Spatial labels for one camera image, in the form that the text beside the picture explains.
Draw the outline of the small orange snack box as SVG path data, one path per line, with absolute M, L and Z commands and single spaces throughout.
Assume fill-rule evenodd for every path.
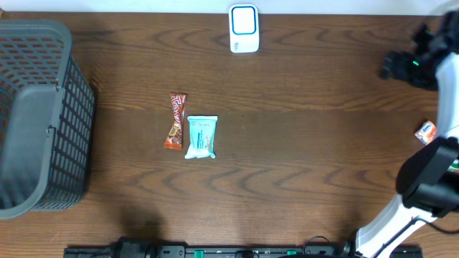
M 428 145 L 436 136 L 437 128 L 435 124 L 429 120 L 425 121 L 421 127 L 415 132 L 415 137 L 423 144 Z

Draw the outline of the green lid jar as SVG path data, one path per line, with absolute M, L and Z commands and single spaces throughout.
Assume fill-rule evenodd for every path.
M 448 168 L 449 172 L 458 172 L 459 171 L 459 160 L 455 160 Z

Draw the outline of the teal toilet tissue pack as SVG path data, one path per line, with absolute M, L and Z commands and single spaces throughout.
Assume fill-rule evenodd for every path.
M 185 159 L 216 158 L 214 137 L 217 127 L 217 116 L 192 115 L 189 121 L 189 149 Z

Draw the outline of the red chocolate bar wrapper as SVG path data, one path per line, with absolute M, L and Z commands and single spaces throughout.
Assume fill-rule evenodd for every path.
M 186 93 L 170 94 L 174 122 L 164 142 L 164 148 L 181 150 L 183 147 L 184 111 L 187 98 Z

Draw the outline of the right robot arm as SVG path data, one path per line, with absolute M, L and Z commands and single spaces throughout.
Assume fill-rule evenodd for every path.
M 436 90 L 437 133 L 403 163 L 396 195 L 356 232 L 347 257 L 390 257 L 420 227 L 458 212 L 458 173 L 450 170 L 458 161 L 458 11 L 444 14 L 436 32 L 422 24 L 412 41 L 412 52 L 387 53 L 380 76 Z

